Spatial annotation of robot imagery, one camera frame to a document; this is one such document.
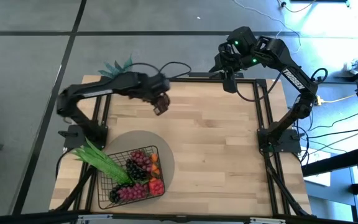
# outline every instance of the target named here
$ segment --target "wooden tabletop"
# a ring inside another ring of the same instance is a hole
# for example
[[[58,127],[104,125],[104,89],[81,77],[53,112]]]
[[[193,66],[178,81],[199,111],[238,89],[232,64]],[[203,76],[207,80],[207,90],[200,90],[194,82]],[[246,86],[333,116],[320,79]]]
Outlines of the wooden tabletop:
[[[83,83],[96,82],[99,76],[85,75]],[[272,84],[267,80],[268,88]],[[171,105],[161,116],[140,100],[114,95],[108,123],[108,142],[133,130],[153,132],[163,138],[173,152],[175,173],[166,193],[142,206],[120,206],[102,210],[95,187],[91,211],[104,213],[153,213],[186,215],[272,214],[263,157],[258,152],[256,129],[259,127],[255,103],[223,91],[221,83],[171,83]],[[247,98],[254,98],[251,84],[238,84]],[[269,94],[273,120],[286,112],[282,84]],[[78,107],[91,118],[95,98],[82,100]],[[265,127],[267,116],[262,101]],[[296,201],[311,212],[299,161],[281,153],[285,184]],[[81,162],[72,154],[62,159],[50,208],[58,207],[78,182]],[[279,212],[281,195],[275,185]],[[88,186],[80,208],[85,207]]]

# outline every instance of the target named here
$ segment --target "black cable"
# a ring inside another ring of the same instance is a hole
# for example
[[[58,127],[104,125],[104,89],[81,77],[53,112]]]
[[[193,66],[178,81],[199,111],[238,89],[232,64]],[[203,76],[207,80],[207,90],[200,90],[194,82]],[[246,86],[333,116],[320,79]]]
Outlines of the black cable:
[[[63,157],[65,157],[66,154],[68,154],[69,152],[71,152],[73,149],[67,149],[60,157],[59,159],[57,160],[57,163],[56,163],[56,171],[55,171],[55,176],[57,178],[57,175],[59,173],[59,166],[60,166],[60,162],[62,161]]]
[[[250,100],[250,99],[245,98],[243,95],[241,95],[241,93],[239,92],[239,90],[238,90],[238,88],[237,88],[236,78],[234,78],[233,80],[234,80],[234,84],[235,84],[235,86],[236,86],[237,94],[238,94],[243,100],[248,101],[248,102],[256,102],[256,101],[263,100],[263,99],[266,98],[266,96],[273,90],[274,86],[275,86],[276,83],[278,82],[278,79],[279,79],[279,78],[281,77],[281,75],[283,74],[283,71],[284,71],[286,68],[288,68],[288,67],[289,67],[289,66],[285,66],[285,67],[283,68],[283,70],[277,75],[277,78],[276,78],[276,80],[274,80],[272,86],[267,90],[266,94],[263,95],[263,96],[261,96],[259,99]],[[232,68],[232,67],[228,67],[228,68],[230,68],[231,71],[232,71],[232,74],[234,74],[233,68]]]
[[[298,132],[298,137],[301,138],[301,134],[299,133],[299,119],[296,121],[296,131]]]
[[[261,154],[262,156],[264,156],[264,155],[262,154],[262,152],[260,152],[260,151],[259,151],[259,154]],[[269,156],[269,158],[271,158],[272,156],[274,156],[274,152],[272,153],[271,156]]]
[[[323,78],[320,82],[316,82],[317,85],[322,84],[322,83],[327,79],[327,77],[328,77],[328,70],[327,70],[326,68],[319,68],[319,69],[317,69],[316,71],[314,71],[313,74],[312,74],[311,77],[310,77],[311,81],[314,82],[314,81],[316,80],[316,79],[314,78],[314,76],[315,76],[319,71],[322,71],[322,70],[325,72],[324,78]]]
[[[353,131],[358,131],[358,129],[355,129],[355,130],[349,130],[349,131],[340,131],[340,132],[336,132],[336,133],[328,133],[328,134],[323,134],[323,135],[320,135],[320,136],[313,136],[313,137],[310,137],[309,139],[312,139],[312,138],[321,138],[321,137],[324,137],[324,136],[330,136],[330,135],[333,135],[333,134],[344,134],[344,133],[350,133],[350,132],[353,132]]]
[[[160,70],[156,66],[151,65],[149,63],[143,63],[143,62],[132,63],[132,64],[128,65],[128,67],[126,67],[126,68],[133,67],[134,65],[146,65],[146,66],[154,68],[158,73],[160,73]]]
[[[186,67],[189,68],[189,71],[188,71],[188,72],[185,72],[185,73],[181,73],[181,74],[179,74],[179,75],[172,76],[172,77],[169,78],[169,80],[174,79],[174,78],[178,78],[178,77],[180,77],[180,76],[182,76],[182,75],[187,75],[187,74],[189,74],[189,73],[191,72],[191,67],[190,67],[188,64],[183,63],[183,62],[168,62],[168,63],[166,63],[165,65],[163,65],[163,67],[161,67],[158,72],[161,73],[161,71],[162,71],[167,65],[170,65],[170,64],[184,65],[184,66],[186,66]]]
[[[344,121],[344,120],[346,120],[346,119],[352,118],[352,117],[357,116],[357,115],[358,115],[358,113],[357,113],[357,114],[354,114],[354,115],[352,115],[352,116],[349,116],[349,117],[347,117],[347,118],[337,120],[337,121],[333,122],[333,124],[330,125],[330,126],[317,126],[317,127],[312,128],[312,129],[309,130],[309,131],[312,131],[312,130],[314,130],[314,129],[316,129],[316,128],[331,128],[331,127],[334,126],[334,124],[336,124],[336,123],[338,123],[338,122],[340,122],[340,121]]]
[[[304,133],[305,133],[305,135],[306,135],[306,151],[307,151],[307,153],[309,153],[309,136],[308,136],[308,133],[303,129],[303,128],[301,128],[301,127],[299,127],[299,126],[297,126],[296,127],[297,129],[298,128],[300,128]],[[302,159],[301,159],[301,162],[303,162],[304,161],[304,159],[306,158],[306,153],[303,155],[303,157],[302,157]]]
[[[310,158],[310,154],[309,154],[309,152],[308,151],[306,151],[305,152],[305,155],[306,155],[306,153],[308,154],[308,160],[306,161],[306,164],[305,164],[305,168],[303,168],[303,172],[306,170],[306,168],[308,167],[308,164],[309,164],[309,158]]]
[[[87,183],[88,179],[92,174],[96,172],[94,166],[90,166],[84,175],[79,179],[78,183],[75,185],[74,189],[70,192],[69,196],[63,201],[63,203],[55,209],[55,211],[67,211],[70,208],[70,205],[74,202],[77,195],[83,190],[84,185]]]
[[[312,141],[312,140],[309,140],[309,142],[313,142],[313,143],[316,143],[316,144],[320,144],[320,145],[322,145],[322,146],[325,146],[325,147],[327,147],[327,148],[330,148],[330,149],[332,149],[332,150],[337,150],[337,151],[342,151],[342,152],[347,152],[347,151],[345,151],[345,150],[343,150],[343,149],[336,149],[336,148],[333,148],[333,147],[331,147],[331,146],[327,146],[327,145],[325,145],[325,144],[323,144],[323,143],[321,143],[321,142],[316,142],[316,141]]]
[[[310,129],[311,129],[311,127],[313,126],[313,108],[310,110],[310,116],[309,116],[309,118],[310,118],[310,125],[309,125],[309,129],[308,129],[308,131],[310,131]]]

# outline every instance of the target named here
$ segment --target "red grapes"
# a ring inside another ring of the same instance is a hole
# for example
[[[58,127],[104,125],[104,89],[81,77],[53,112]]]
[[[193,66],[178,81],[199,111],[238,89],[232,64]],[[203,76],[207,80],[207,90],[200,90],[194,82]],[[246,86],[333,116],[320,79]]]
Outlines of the red grapes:
[[[152,171],[152,161],[148,156],[146,156],[144,151],[137,150],[131,152],[131,160],[133,160],[136,165],[138,165],[143,170],[146,170],[147,172]]]
[[[123,187],[117,191],[122,201],[138,200],[146,198],[148,191],[147,184],[136,183],[133,187]]]

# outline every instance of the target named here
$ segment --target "cable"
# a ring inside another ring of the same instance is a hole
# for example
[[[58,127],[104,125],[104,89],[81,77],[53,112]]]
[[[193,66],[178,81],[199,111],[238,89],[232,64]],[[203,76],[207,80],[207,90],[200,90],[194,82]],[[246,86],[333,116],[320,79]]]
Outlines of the cable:
[[[149,66],[149,67],[154,68],[154,69],[158,72],[158,74],[159,74],[159,73],[161,73],[161,71],[162,71],[167,65],[170,65],[170,64],[173,64],[173,63],[179,64],[179,65],[184,65],[184,66],[186,66],[186,67],[189,68],[189,71],[188,71],[188,72],[185,72],[185,73],[181,73],[181,74],[179,74],[179,75],[175,75],[175,76],[173,76],[173,77],[170,77],[169,80],[174,79],[174,78],[177,78],[177,77],[180,77],[180,76],[182,76],[182,75],[187,75],[187,74],[189,74],[189,73],[191,72],[191,67],[190,67],[188,64],[183,63],[183,62],[168,62],[168,63],[166,63],[165,65],[163,65],[160,69],[158,69],[156,66],[151,65],[151,64],[149,64],[149,63],[137,62],[137,63],[133,63],[133,64],[128,65],[127,68],[132,67],[132,66],[134,66],[134,65],[146,65],[146,66]]]
[[[305,155],[308,155],[308,160],[306,161],[306,164],[305,164],[305,166],[304,166],[304,168],[303,168],[303,172],[306,170],[306,168],[308,167],[308,164],[309,164],[309,158],[310,158],[310,153],[309,153],[309,151],[307,151],[306,150],[306,152],[305,152]]]
[[[310,118],[310,125],[309,125],[309,129],[308,131],[310,131],[311,127],[313,126],[313,109],[310,110],[311,116],[309,116]]]
[[[316,143],[316,144],[320,144],[320,145],[322,145],[322,146],[327,146],[327,145],[325,145],[325,144],[323,144],[323,143],[316,142],[316,141],[312,141],[312,140],[309,140],[309,142],[313,142],[313,143]],[[329,147],[329,146],[328,146],[327,148],[332,149],[332,150],[347,152],[347,151],[345,151],[345,150],[343,150],[343,149],[335,149],[335,148]]]
[[[309,138],[308,133],[307,133],[303,128],[299,127],[299,125],[296,126],[296,129],[297,129],[297,130],[298,130],[298,129],[301,129],[301,130],[305,133],[306,139]],[[307,153],[308,153],[308,151],[309,151],[309,145],[310,145],[310,144],[309,144],[309,140],[306,140],[306,152],[307,152]],[[303,162],[305,158],[306,158],[306,153],[303,154],[302,159],[301,159],[301,162]]]
[[[324,147],[322,147],[321,149],[318,149],[318,150],[316,150],[315,152],[312,152],[311,154],[316,153],[316,152],[318,152],[318,151],[321,151],[321,150],[327,148],[328,146],[332,146],[333,144],[336,144],[336,143],[338,143],[338,142],[344,141],[344,140],[349,139],[349,138],[351,138],[351,137],[354,137],[354,136],[356,136],[356,135],[358,135],[358,133],[355,133],[355,134],[353,134],[352,136],[346,137],[346,138],[344,138],[344,139],[341,139],[341,140],[338,140],[338,141],[336,141],[336,142],[333,142],[333,143],[331,143],[331,144],[329,144],[329,145],[327,145],[327,146],[324,146]]]
[[[68,154],[69,152],[71,152],[73,149],[67,149],[60,157],[59,159],[57,160],[57,163],[56,163],[56,171],[55,171],[55,176],[57,178],[57,175],[59,173],[59,166],[60,166],[60,162],[62,161],[63,157],[65,157],[66,154]]]
[[[301,135],[299,133],[299,119],[296,121],[296,131],[298,132],[298,137],[301,138]]]
[[[137,63],[130,64],[130,65],[127,66],[127,68],[133,67],[134,65],[146,65],[146,66],[154,68],[157,72],[160,73],[160,70],[156,66],[148,64],[148,63],[143,63],[143,62],[137,62]]]
[[[358,129],[355,129],[355,130],[350,130],[350,131],[340,131],[340,132],[337,132],[337,133],[323,134],[323,135],[320,135],[320,136],[313,136],[313,137],[309,137],[309,139],[313,139],[313,138],[321,138],[321,137],[330,136],[330,135],[333,135],[333,134],[344,134],[344,133],[350,133],[350,132],[353,132],[353,131],[358,131]]]
[[[322,103],[336,103],[336,102],[341,101],[341,100],[349,99],[349,98],[351,98],[351,97],[353,97],[353,96],[356,96],[356,94],[353,94],[353,95],[351,95],[351,96],[347,96],[347,97],[344,97],[344,98],[341,98],[341,99],[338,99],[338,100],[332,100],[332,101],[325,101],[325,100],[323,100]]]
[[[311,6],[313,3],[315,3],[316,1],[317,1],[317,0],[314,0],[314,1],[312,1],[310,4],[308,4],[308,6],[304,7],[303,9],[296,10],[296,11],[292,11],[292,10],[289,9],[285,4],[284,4],[284,8],[287,9],[288,11],[290,11],[290,12],[300,12],[300,11],[305,10],[305,9],[307,9],[308,7],[310,7],[310,6]]]
[[[189,73],[191,72],[191,67],[190,67],[188,64],[186,64],[186,63],[183,63],[183,62],[168,62],[168,63],[166,63],[165,65],[163,65],[163,66],[160,68],[159,73],[161,73],[161,71],[162,71],[167,65],[170,65],[170,64],[184,65],[184,66],[186,66],[186,67],[189,68],[189,71],[188,71],[188,72],[185,72],[185,73],[181,73],[181,74],[179,74],[179,75],[172,76],[172,77],[169,78],[169,80],[174,79],[174,78],[178,78],[178,77],[180,77],[180,76],[182,76],[182,75],[187,75],[187,74],[189,74]]]
[[[288,27],[283,21],[281,21],[280,19],[276,19],[276,18],[274,18],[274,17],[272,17],[272,16],[270,16],[270,15],[268,15],[268,14],[264,14],[263,12],[260,12],[259,10],[254,9],[254,8],[252,8],[252,7],[245,7],[245,6],[243,6],[241,3],[239,3],[237,0],[233,0],[233,1],[234,1],[238,6],[244,8],[244,9],[247,9],[247,10],[251,10],[251,11],[257,12],[257,13],[259,13],[260,15],[267,16],[269,19],[281,23],[285,28],[287,28],[287,29],[291,30],[292,32],[296,33],[296,34],[298,35],[299,47],[298,47],[298,50],[296,50],[296,52],[294,52],[294,53],[298,53],[298,52],[299,52],[299,50],[301,49],[302,44],[301,44],[301,35],[300,35],[297,31],[295,31],[295,30],[289,28],[289,27]]]
[[[319,71],[324,71],[325,74],[324,74],[324,78],[323,78],[321,81],[317,82],[317,85],[322,84],[322,83],[327,79],[327,77],[328,77],[328,70],[327,70],[327,68],[319,68],[319,69],[317,69],[316,71],[314,71],[313,74],[311,75],[310,79],[311,79],[312,82],[314,82],[314,81],[316,80],[316,79],[314,78],[314,76],[315,76]]]
[[[63,118],[63,121],[64,121],[66,124],[73,124],[72,121],[68,121],[67,119],[68,119],[67,117],[64,117],[64,118]]]
[[[248,101],[248,102],[256,102],[256,101],[263,100],[263,99],[273,90],[274,86],[275,86],[276,83],[278,82],[278,79],[279,79],[279,78],[281,77],[281,75],[283,74],[283,71],[284,71],[286,68],[288,68],[288,67],[289,67],[289,66],[285,66],[285,67],[283,68],[283,70],[277,75],[277,78],[276,78],[276,80],[274,80],[272,86],[267,90],[266,94],[263,95],[263,96],[261,96],[259,99],[250,100],[250,99],[245,98],[243,95],[241,95],[241,93],[240,93],[240,91],[238,90],[238,88],[236,88],[237,94],[238,94],[243,100]],[[233,68],[232,68],[232,67],[228,67],[228,68],[230,68],[231,71],[232,71],[232,74],[234,74]],[[234,78],[233,80],[234,80],[235,86],[237,86],[236,78]]]
[[[281,31],[283,31],[283,28],[280,28],[280,31],[276,34],[276,39],[278,39],[278,35],[281,33]]]
[[[259,154],[261,154],[262,156],[264,156],[260,151],[259,151]],[[272,153],[271,156],[269,156],[269,158],[271,158],[272,156],[274,156],[274,152]]]
[[[312,130],[314,130],[314,129],[316,129],[316,128],[331,128],[331,127],[334,126],[334,124],[336,124],[336,123],[338,123],[338,122],[340,122],[340,121],[344,121],[344,120],[346,120],[346,119],[352,118],[352,117],[357,116],[357,115],[358,115],[358,113],[357,113],[357,114],[354,114],[354,115],[352,115],[352,116],[349,116],[349,117],[347,117],[347,118],[343,118],[343,119],[337,120],[337,121],[333,122],[333,124],[330,125],[330,126],[317,126],[317,127],[312,128],[312,129],[309,130],[309,131],[312,131]]]

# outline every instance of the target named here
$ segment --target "black metal frame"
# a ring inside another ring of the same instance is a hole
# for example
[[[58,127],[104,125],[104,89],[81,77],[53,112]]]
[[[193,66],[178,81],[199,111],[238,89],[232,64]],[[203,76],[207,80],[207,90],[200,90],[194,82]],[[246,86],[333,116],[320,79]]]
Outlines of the black metal frame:
[[[313,162],[307,165],[307,169],[305,169],[306,165],[303,165],[303,176],[309,177],[311,175],[323,174],[346,167],[356,166],[357,163],[358,149],[328,159]]]
[[[200,83],[221,83],[221,80],[218,79],[210,79],[210,78],[176,78],[174,80],[171,80],[171,82],[200,82]],[[252,80],[252,79],[238,79],[237,83],[248,83],[252,84],[253,90],[254,90],[254,96],[259,96],[259,87],[261,87],[263,94],[266,94],[267,92],[267,85],[265,80]],[[95,103],[95,110],[93,113],[93,118],[97,118],[98,111],[97,110],[100,107],[101,100],[96,100]],[[108,117],[108,111],[109,111],[109,105],[111,102],[111,95],[106,97],[105,107],[103,109],[103,118],[102,118],[102,124],[105,125]],[[260,101],[255,102],[256,110],[257,110],[257,117],[259,122],[259,128],[263,128],[264,121],[263,121],[263,112],[262,107],[260,104]],[[268,117],[268,122],[271,123],[273,120],[272,116],[272,110],[270,107],[270,101],[269,96],[265,98],[265,109],[266,114]],[[270,162],[270,156],[268,152],[263,152],[264,161],[266,163],[267,160]],[[281,180],[283,181],[283,172],[282,172],[282,166],[280,161],[280,156],[276,152],[274,154],[275,162],[276,162],[276,169],[279,170],[279,176]],[[96,185],[96,169],[91,170],[88,169],[87,172],[80,175],[80,179],[86,175],[89,177],[91,176],[91,180],[89,183],[89,189],[87,192],[86,197],[86,203],[85,203],[85,209],[84,210],[74,210],[69,212],[64,211],[51,211],[47,213],[35,213],[35,214],[27,214],[27,215],[13,215],[13,216],[5,216],[0,217],[0,223],[63,223],[63,222],[71,222],[74,223],[77,220],[81,220],[83,215],[97,215],[102,213],[91,213],[91,201],[93,197],[94,192],[94,186]],[[278,208],[277,208],[277,199],[275,196],[275,190],[274,190],[274,184],[272,177],[267,172],[267,179],[268,179],[268,190],[270,194],[270,203],[272,206],[272,216],[271,217],[259,217],[259,218],[276,218],[276,219],[285,219],[287,223],[299,223],[299,221],[302,221],[303,223],[348,223],[348,222],[342,222],[342,221],[336,221],[336,220],[324,220],[314,217],[297,217],[290,215],[290,210],[288,206],[288,202],[285,200],[285,197],[282,195],[282,202],[284,207],[284,212],[286,214],[279,214]],[[80,197],[76,197],[76,200],[74,200],[75,208],[78,209],[79,206],[79,199]],[[139,220],[171,220],[175,222],[190,222],[190,221],[216,221],[216,222],[244,222],[249,223],[250,220],[253,218],[248,216],[222,216],[222,215],[156,215],[156,214],[127,214],[127,213],[106,213],[104,218],[113,218],[113,219],[139,219]]]

